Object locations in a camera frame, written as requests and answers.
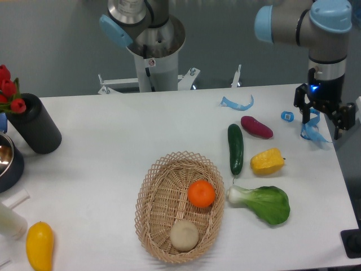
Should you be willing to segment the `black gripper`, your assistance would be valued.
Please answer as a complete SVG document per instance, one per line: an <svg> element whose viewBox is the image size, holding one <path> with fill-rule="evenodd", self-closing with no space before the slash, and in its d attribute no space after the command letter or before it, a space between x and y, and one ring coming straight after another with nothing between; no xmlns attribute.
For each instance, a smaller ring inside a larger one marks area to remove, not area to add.
<svg viewBox="0 0 361 271"><path fill-rule="evenodd" d="M340 130L349 130L355 125L355 104L343 104L341 101L344 75L322 80L316 74L316 69L309 69L307 83L296 88L294 106L300 109L303 124L310 121L312 108L326 114L335 126L333 138L338 140Z"/></svg>

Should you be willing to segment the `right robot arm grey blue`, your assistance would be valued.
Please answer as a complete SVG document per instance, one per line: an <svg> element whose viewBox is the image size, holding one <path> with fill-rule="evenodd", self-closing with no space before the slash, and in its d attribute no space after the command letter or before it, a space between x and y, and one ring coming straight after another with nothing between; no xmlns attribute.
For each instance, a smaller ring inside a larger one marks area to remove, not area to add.
<svg viewBox="0 0 361 271"><path fill-rule="evenodd" d="M254 21L258 40L307 48L307 82L295 90L294 106L302 114L301 137L323 141L316 125L324 113L340 130L355 124L355 104L341 100L345 79L352 6L349 1L283 1L263 6Z"/></svg>

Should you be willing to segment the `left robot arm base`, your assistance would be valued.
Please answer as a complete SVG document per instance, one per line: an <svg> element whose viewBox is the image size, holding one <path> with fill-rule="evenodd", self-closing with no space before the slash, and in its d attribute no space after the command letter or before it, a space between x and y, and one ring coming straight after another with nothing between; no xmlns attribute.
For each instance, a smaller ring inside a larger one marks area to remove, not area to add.
<svg viewBox="0 0 361 271"><path fill-rule="evenodd" d="M108 1L99 24L117 46L133 55L140 92L178 88L178 53L186 39L169 1Z"/></svg>

